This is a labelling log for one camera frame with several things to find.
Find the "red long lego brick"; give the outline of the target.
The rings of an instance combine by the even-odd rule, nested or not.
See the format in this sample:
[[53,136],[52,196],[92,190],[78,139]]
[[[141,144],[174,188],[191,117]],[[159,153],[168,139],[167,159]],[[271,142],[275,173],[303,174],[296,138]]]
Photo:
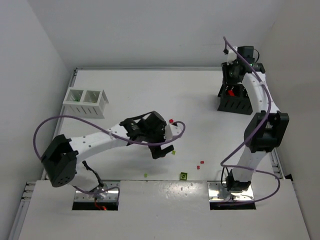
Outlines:
[[231,97],[235,97],[236,96],[232,90],[228,90],[227,93]]

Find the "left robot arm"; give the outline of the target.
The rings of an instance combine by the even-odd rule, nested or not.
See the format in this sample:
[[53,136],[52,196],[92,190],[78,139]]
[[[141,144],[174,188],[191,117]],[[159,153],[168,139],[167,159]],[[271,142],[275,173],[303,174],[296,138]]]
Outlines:
[[153,159],[163,158],[174,150],[174,146],[161,146],[181,133],[176,123],[167,123],[158,112],[152,111],[126,118],[107,130],[89,135],[72,138],[58,135],[41,156],[41,163],[53,187],[72,185],[85,192],[93,192],[102,185],[102,181],[86,159],[132,144],[148,146]]

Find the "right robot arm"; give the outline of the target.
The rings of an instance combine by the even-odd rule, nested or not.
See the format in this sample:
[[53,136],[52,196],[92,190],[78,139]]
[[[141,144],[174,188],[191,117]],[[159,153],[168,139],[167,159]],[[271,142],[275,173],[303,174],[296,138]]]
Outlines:
[[266,82],[266,70],[254,58],[255,51],[253,46],[223,50],[227,60],[221,65],[223,78],[218,110],[253,115],[244,131],[243,153],[227,173],[225,187],[231,192],[249,188],[261,160],[281,144],[290,120],[274,103]]

